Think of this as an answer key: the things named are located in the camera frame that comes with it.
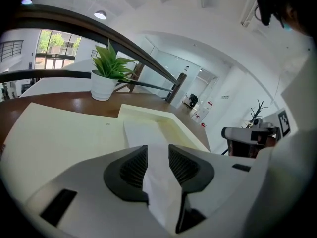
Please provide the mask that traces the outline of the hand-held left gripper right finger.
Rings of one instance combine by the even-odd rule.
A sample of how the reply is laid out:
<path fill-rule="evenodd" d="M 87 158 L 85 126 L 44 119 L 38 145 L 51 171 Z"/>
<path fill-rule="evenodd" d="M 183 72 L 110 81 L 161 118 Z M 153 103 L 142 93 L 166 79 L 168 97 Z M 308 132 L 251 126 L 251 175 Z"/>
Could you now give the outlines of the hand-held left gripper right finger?
<path fill-rule="evenodd" d="M 244 238 L 264 184 L 269 153 L 230 157 L 169 145 L 169 166 L 182 188 L 177 238 Z"/>

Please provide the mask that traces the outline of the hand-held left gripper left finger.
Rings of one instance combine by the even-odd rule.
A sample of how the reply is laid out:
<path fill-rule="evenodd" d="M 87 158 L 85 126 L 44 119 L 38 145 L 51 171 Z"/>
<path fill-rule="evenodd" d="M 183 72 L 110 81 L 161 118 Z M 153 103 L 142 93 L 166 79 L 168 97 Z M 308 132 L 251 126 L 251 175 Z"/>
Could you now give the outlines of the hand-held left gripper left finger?
<path fill-rule="evenodd" d="M 147 149 L 79 162 L 43 185 L 25 206 L 47 237 L 169 238 L 142 190 Z"/>

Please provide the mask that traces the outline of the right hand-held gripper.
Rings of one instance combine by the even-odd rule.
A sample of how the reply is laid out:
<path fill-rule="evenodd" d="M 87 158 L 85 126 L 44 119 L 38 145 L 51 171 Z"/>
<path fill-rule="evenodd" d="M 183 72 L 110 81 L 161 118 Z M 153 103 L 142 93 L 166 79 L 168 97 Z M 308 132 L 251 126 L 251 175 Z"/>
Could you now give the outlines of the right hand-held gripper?
<path fill-rule="evenodd" d="M 291 132 L 285 109 L 260 119 L 260 128 L 224 127 L 222 138 L 227 140 L 229 156 L 250 157 L 250 150 L 274 146 Z"/>

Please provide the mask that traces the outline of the white A4 paper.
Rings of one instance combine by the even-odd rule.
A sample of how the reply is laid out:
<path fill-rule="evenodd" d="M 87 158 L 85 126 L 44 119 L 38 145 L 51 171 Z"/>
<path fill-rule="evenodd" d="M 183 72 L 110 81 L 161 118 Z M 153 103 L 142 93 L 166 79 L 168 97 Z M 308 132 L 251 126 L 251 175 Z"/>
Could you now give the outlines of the white A4 paper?
<path fill-rule="evenodd" d="M 148 147 L 142 190 L 148 195 L 151 214 L 169 234 L 175 235 L 182 188 L 169 167 L 169 141 L 157 122 L 125 120 L 123 128 L 129 147 Z"/>

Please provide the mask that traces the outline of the black coat rack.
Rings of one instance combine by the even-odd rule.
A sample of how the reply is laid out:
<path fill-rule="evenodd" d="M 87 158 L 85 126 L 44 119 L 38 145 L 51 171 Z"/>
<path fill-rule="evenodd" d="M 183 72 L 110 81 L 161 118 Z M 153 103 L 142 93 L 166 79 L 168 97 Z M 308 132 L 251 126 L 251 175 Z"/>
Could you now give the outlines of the black coat rack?
<path fill-rule="evenodd" d="M 263 101 L 260 102 L 259 99 L 257 99 L 257 101 L 258 101 L 258 109 L 257 109 L 256 111 L 254 111 L 253 108 L 250 108 L 250 109 L 251 109 L 250 114 L 251 114 L 252 118 L 251 118 L 251 120 L 249 120 L 248 125 L 247 125 L 247 128 L 250 128 L 251 125 L 254 123 L 254 121 L 255 121 L 256 119 L 263 117 L 263 116 L 260 116 L 260 115 L 259 115 L 260 112 L 261 112 L 263 109 L 268 109 L 268 107 L 264 107 L 264 106 L 263 106 L 263 104 L 264 104 Z"/>

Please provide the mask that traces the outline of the person's white shirt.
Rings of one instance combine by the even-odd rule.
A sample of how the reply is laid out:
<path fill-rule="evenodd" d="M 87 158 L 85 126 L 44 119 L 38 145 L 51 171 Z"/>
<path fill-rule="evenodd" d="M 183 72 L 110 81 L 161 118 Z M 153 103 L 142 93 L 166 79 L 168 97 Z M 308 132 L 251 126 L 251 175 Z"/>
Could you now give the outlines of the person's white shirt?
<path fill-rule="evenodd" d="M 317 237 L 317 48 L 282 97 L 298 129 L 272 149 L 244 238 Z"/>

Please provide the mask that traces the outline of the green plant in white pot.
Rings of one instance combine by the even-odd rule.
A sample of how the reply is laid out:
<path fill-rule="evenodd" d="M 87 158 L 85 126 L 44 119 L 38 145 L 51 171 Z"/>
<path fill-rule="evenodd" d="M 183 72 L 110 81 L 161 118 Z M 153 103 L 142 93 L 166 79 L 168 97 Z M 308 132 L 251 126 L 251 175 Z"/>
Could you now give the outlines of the green plant in white pot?
<path fill-rule="evenodd" d="M 99 55 L 92 58 L 96 69 L 92 70 L 91 73 L 91 94 L 95 100 L 107 101 L 119 81 L 127 82 L 129 81 L 128 76 L 135 74 L 126 67 L 134 60 L 117 58 L 116 51 L 110 41 L 106 47 L 96 46 L 96 50 Z"/>

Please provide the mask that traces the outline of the large glass window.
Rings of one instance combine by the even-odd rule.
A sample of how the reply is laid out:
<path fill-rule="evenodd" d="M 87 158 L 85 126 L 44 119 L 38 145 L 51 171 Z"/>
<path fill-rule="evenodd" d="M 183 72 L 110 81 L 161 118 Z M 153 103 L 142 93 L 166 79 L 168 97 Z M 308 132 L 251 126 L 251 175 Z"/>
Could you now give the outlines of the large glass window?
<path fill-rule="evenodd" d="M 53 30 L 41 30 L 34 69 L 62 69 L 73 64 L 81 37 Z"/>

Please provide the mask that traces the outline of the dark wooden railing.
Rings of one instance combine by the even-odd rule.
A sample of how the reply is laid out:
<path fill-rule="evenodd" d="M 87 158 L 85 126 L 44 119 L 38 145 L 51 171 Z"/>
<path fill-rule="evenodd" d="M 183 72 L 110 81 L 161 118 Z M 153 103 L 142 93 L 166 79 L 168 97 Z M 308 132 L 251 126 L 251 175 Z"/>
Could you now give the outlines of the dark wooden railing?
<path fill-rule="evenodd" d="M 48 5 L 23 5 L 12 15 L 0 20 L 0 35 L 7 30 L 19 28 L 51 29 L 73 33 L 102 44 L 111 43 L 116 52 L 122 52 L 139 61 L 142 66 L 149 67 L 174 84 L 165 98 L 168 103 L 172 102 L 186 78 L 185 74 L 181 74 L 178 79 L 175 79 L 153 57 L 122 34 L 70 10 Z"/>

